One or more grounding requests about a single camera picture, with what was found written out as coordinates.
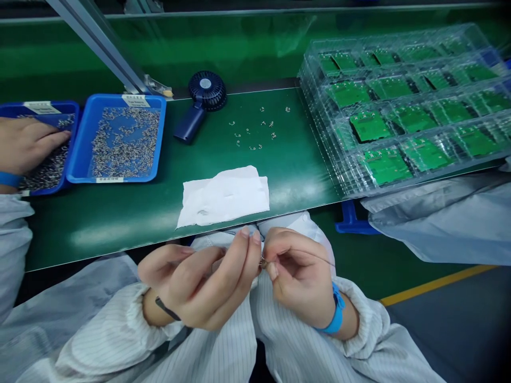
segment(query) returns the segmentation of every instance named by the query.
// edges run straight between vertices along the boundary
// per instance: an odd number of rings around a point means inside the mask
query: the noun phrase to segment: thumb
[[[59,146],[65,143],[69,137],[71,137],[71,132],[68,130],[63,130],[58,133],[44,136],[37,142],[37,145],[46,156],[50,154],[54,149],[57,149]]]
[[[266,271],[273,283],[273,296],[282,304],[290,300],[290,295],[296,291],[296,281],[280,263],[270,262]]]

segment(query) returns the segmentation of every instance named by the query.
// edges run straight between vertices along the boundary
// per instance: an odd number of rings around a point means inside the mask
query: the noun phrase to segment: green workbench
[[[221,75],[229,92],[242,84],[271,84],[294,77],[311,39],[438,28],[461,22],[477,22],[491,44],[504,56],[509,53],[511,34],[504,12],[480,5],[472,9],[111,20],[125,48],[143,69],[156,80],[174,86],[178,96],[186,96],[183,87],[188,79],[203,69]],[[0,56],[0,102],[74,99],[83,105],[90,94],[123,91],[106,66],[60,21],[0,24]],[[54,196],[30,199],[36,214],[29,219],[34,239],[27,270],[342,199],[333,188],[296,89],[231,94],[222,111],[207,116],[193,145],[185,146],[173,139],[172,129],[190,103],[168,103],[158,176],[152,182],[75,185]],[[261,116],[262,106],[265,116]],[[268,125],[260,125],[268,120],[274,121],[274,140]],[[211,178],[222,170],[246,165],[255,166],[261,176],[268,177],[269,212],[209,227],[175,230],[183,182]]]
[[[296,89],[230,95],[221,111],[207,115],[188,146],[174,139],[172,130],[190,105],[190,99],[167,103],[158,175],[153,181],[73,185],[51,197],[29,199],[36,214],[28,219],[34,238],[27,270],[339,201]],[[176,230],[183,182],[247,165],[268,177],[270,211]]]

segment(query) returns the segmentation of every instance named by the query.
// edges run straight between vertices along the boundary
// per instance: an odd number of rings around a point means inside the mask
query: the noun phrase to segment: transparent container
[[[475,24],[312,41],[298,74],[339,192],[387,192],[511,154],[511,72]]]

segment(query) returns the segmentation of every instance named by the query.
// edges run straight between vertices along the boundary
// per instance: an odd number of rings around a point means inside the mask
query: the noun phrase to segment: hand
[[[334,317],[330,264],[325,247],[286,228],[271,228],[264,258],[274,298],[306,324],[326,328]]]
[[[220,259],[218,269],[207,277]],[[178,245],[156,249],[138,265],[141,281],[154,290],[146,293],[148,302],[144,300],[146,320],[155,326],[165,324],[158,318],[152,320],[152,310],[145,309],[158,295],[184,325],[209,331],[222,328],[250,292],[260,259],[259,232],[250,238],[248,228],[236,234],[227,252],[215,246],[196,253]]]
[[[36,119],[0,117],[0,171],[22,176],[69,137],[71,132],[59,131]]]

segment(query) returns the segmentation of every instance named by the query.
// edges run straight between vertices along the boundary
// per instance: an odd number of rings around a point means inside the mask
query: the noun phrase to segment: black wristband
[[[163,304],[163,302],[161,301],[160,297],[156,297],[156,299],[154,300],[154,302],[156,303],[156,306],[158,306],[159,308],[161,308],[163,311],[165,311],[168,315],[170,315],[170,317],[172,319],[174,319],[175,321],[178,321],[178,322],[181,322],[181,318],[172,310],[169,310],[168,308],[165,307],[165,305]]]

